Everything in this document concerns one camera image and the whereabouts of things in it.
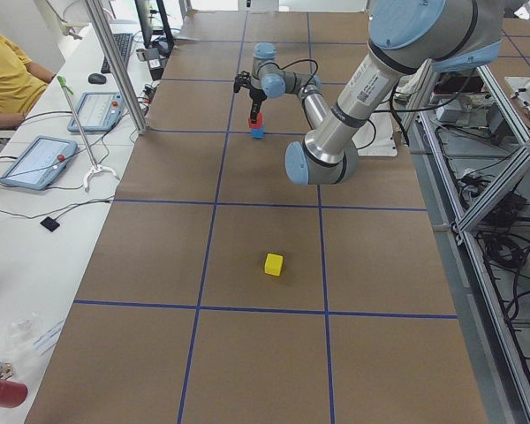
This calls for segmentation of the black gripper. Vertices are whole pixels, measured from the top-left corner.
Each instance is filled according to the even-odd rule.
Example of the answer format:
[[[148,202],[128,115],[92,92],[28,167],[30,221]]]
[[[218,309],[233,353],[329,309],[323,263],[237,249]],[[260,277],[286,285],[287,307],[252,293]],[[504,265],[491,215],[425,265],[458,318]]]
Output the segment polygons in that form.
[[[250,86],[249,94],[250,98],[252,99],[250,115],[261,112],[261,104],[267,99],[266,94],[262,89],[253,86]]]

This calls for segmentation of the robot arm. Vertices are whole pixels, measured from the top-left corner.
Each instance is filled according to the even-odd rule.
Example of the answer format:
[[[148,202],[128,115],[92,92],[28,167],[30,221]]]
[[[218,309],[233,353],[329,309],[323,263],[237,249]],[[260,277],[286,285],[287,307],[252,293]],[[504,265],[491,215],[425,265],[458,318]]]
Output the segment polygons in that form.
[[[472,70],[494,61],[501,47],[502,1],[379,1],[368,26],[368,53],[328,106],[316,77],[287,72],[270,43],[254,48],[253,68],[240,73],[234,88],[248,88],[253,100],[249,123],[257,126],[261,103],[296,95],[311,126],[285,152],[288,178],[297,185],[338,184],[357,169],[352,138],[399,80],[425,61],[436,72]]]

